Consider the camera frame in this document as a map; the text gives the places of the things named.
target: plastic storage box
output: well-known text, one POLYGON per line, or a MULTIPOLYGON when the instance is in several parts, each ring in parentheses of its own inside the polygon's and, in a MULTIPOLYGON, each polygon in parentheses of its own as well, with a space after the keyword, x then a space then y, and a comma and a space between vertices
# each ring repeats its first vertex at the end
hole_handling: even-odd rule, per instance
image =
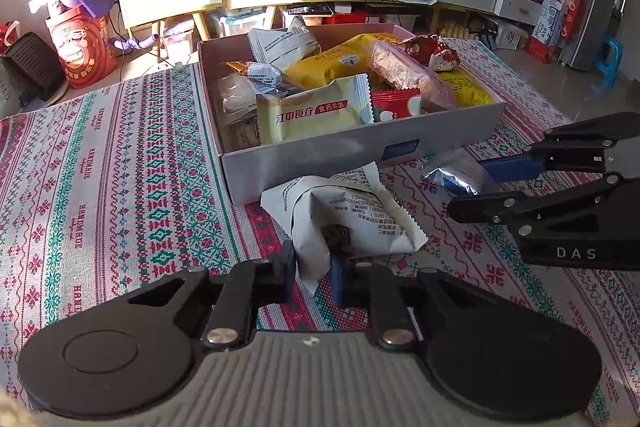
MULTIPOLYGON (((362 33, 388 32, 403 39, 414 36, 391 24, 323 25, 313 26, 309 30, 323 50, 362 33)), ((225 130, 218 127, 216 119, 216 114, 222 111, 216 83, 229 73, 223 62, 251 60, 251 48, 247 37, 238 35, 200 42, 198 54, 199 82, 202 90, 208 94, 205 102, 209 119, 204 124, 212 136, 226 187, 235 205, 257 201, 267 188, 299 176, 332 176, 372 161, 385 167, 486 140, 492 135, 506 105, 497 94, 483 86, 495 103, 371 123, 312 138, 225 152, 225 130)))
POLYGON ((237 17, 212 13, 211 19, 219 37, 230 37, 248 33, 251 28, 262 28, 265 16, 265 11, 260 9, 237 17))

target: food packet in gripper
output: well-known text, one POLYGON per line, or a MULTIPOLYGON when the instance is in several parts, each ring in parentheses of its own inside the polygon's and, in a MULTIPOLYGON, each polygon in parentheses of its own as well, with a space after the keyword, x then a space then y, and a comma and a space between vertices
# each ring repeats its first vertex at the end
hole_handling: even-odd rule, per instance
POLYGON ((262 144, 310 138, 373 122, 366 74, 338 78, 287 98, 257 95, 262 144))
POLYGON ((328 226, 348 229, 354 257, 413 253, 428 240, 380 182, 375 163, 331 178, 297 178, 265 190, 260 204, 293 241, 300 280, 312 292, 330 267, 328 226))

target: patterned tablecloth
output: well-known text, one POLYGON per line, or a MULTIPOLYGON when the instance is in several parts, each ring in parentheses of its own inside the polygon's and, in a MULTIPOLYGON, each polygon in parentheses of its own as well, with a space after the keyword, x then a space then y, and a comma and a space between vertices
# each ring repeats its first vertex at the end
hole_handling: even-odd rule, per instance
MULTIPOLYGON (((450 44, 470 73, 509 102, 495 134, 470 148, 477 158, 519 152, 565 123, 481 44, 450 44)), ((1 378, 16 399, 27 402, 18 351, 45 325, 185 266, 225 273, 279 247, 284 234, 259 204, 234 208, 225 196, 203 96, 196 70, 186 66, 0 121, 1 378)), ((446 193, 422 181, 419 167, 409 162, 381 176, 430 241, 382 262, 402 275, 435 266, 574 325, 604 360, 590 415, 600 424, 635 425, 640 298, 626 275, 524 264, 505 227, 448 219, 446 193)), ((548 172, 522 188, 543 194, 580 181, 580 174, 548 172)), ((314 296, 296 286, 292 302, 263 308, 258 322, 354 329, 365 317, 336 309, 323 280, 314 296)))

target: snack package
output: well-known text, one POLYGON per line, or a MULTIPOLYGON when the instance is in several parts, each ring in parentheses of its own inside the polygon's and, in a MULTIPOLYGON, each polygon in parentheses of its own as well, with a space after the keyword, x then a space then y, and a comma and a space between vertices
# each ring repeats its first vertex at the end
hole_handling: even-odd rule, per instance
POLYGON ((422 165, 420 177, 457 196, 500 192, 491 174, 464 149, 436 154, 422 165))
POLYGON ((271 64, 285 70, 293 63, 320 52, 320 44, 302 21, 294 21, 286 32, 252 28, 247 33, 254 58, 262 64, 271 64))
POLYGON ((363 33, 330 50, 305 58, 285 70, 291 82, 303 89, 326 86, 336 78, 367 72, 373 44, 379 41, 398 44, 391 33, 363 33))
POLYGON ((393 89, 371 93, 373 120, 397 120, 420 114, 420 89, 393 89))
POLYGON ((262 144, 309 138, 373 122, 366 74, 338 78, 328 86, 287 98, 257 96, 262 144))
POLYGON ((282 98, 300 92, 285 81, 284 74, 270 64, 258 62, 226 62, 234 73, 218 83, 222 97, 222 125, 251 117, 255 113, 255 95, 268 94, 282 98))
POLYGON ((418 87, 425 111, 441 111, 456 107, 449 84, 444 83, 430 68, 413 60, 404 51, 388 42, 373 46, 370 68, 396 89, 418 87))
POLYGON ((275 91, 285 91, 287 94, 300 92, 300 89, 290 82, 282 71, 272 64, 260 62, 225 62, 232 70, 252 81, 254 91, 260 94, 274 94, 275 91))
POLYGON ((260 204, 292 239, 300 280, 311 292, 330 267, 323 227, 347 227, 356 257, 412 253, 428 240, 380 183, 375 163, 331 178, 297 178, 265 190, 260 204))
POLYGON ((458 107, 472 107, 494 103, 494 99, 464 71, 443 71, 440 78, 453 89, 458 107))
POLYGON ((456 50, 437 35, 421 35, 402 41, 404 51, 411 58, 436 73, 450 71, 460 65, 460 57, 456 50))

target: white box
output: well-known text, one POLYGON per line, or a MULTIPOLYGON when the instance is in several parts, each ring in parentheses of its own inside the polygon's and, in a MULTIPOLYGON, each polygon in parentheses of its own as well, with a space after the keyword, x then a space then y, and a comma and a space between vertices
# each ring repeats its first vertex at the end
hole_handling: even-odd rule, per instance
POLYGON ((495 37, 495 47, 499 50, 517 50, 520 39, 526 39, 529 37, 529 34, 526 31, 514 26, 504 19, 489 16, 486 16, 485 18, 491 20, 496 26, 498 26, 498 34, 495 37))
POLYGON ((568 6, 560 1, 545 0, 542 3, 538 24, 531 36, 547 46, 558 44, 567 10, 568 6))

